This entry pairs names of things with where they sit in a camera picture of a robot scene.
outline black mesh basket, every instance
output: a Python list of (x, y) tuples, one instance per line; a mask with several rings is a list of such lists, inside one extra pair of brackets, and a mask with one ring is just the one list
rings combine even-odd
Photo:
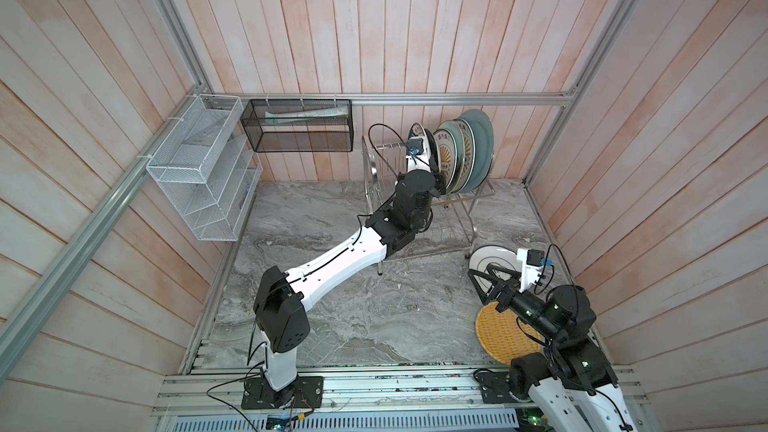
[(242, 119), (256, 152), (351, 152), (349, 100), (252, 99)]

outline yellow wicker mat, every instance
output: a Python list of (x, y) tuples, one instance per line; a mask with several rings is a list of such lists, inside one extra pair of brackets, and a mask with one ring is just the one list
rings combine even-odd
[[(515, 323), (517, 315), (510, 310), (501, 314), (496, 312), (497, 304), (498, 302), (491, 302), (480, 309), (475, 321), (475, 331), (485, 351), (502, 364), (509, 365), (514, 358), (542, 350), (541, 345), (525, 337), (520, 331)], [(542, 336), (533, 330), (533, 327), (523, 322), (520, 322), (520, 325), (524, 331), (541, 340)]]

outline wood panel wall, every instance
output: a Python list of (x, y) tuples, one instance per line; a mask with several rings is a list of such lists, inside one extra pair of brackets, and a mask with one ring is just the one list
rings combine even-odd
[[(194, 84), (153, 0), (0, 0), (0, 322)], [(221, 260), (152, 182), (0, 385), (4, 430), (137, 430)]]
[(768, 0), (641, 0), (531, 184), (666, 430), (768, 428), (767, 31)]
[[(558, 92), (571, 89), (617, 1), (174, 3), (217, 92)], [(495, 134), (492, 176), (523, 177), (557, 110), (485, 110)], [(405, 132), (416, 121), (434, 130), (461, 112), (366, 107), (355, 114), (358, 132), (376, 122)], [(266, 154), (263, 178), (360, 179), (361, 140), (352, 154)]]

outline black mounting plate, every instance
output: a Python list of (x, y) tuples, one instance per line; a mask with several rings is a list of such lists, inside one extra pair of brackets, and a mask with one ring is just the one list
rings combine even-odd
[(249, 377), (244, 383), (245, 393), (240, 405), (244, 410), (276, 409), (296, 398), (296, 408), (313, 409), (322, 405), (322, 376), (300, 375), (282, 390), (275, 392), (262, 376)]
[(515, 404), (519, 402), (509, 392), (509, 372), (483, 372), (476, 375), (484, 404)]

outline marble countertop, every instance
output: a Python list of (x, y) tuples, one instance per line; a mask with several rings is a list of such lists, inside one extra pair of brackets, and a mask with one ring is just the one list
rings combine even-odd
[[(496, 195), (472, 213), (482, 245), (545, 250), (548, 241), (519, 181), (492, 181)], [(207, 343), (204, 368), (245, 365), (262, 272), (302, 264), (349, 237), (366, 213), (361, 182), (281, 182), (258, 186), (254, 209)], [(475, 334), (482, 304), (464, 252), (368, 267), (329, 292), (309, 313), (301, 365), (487, 363)], [(568, 283), (556, 265), (552, 286)]]

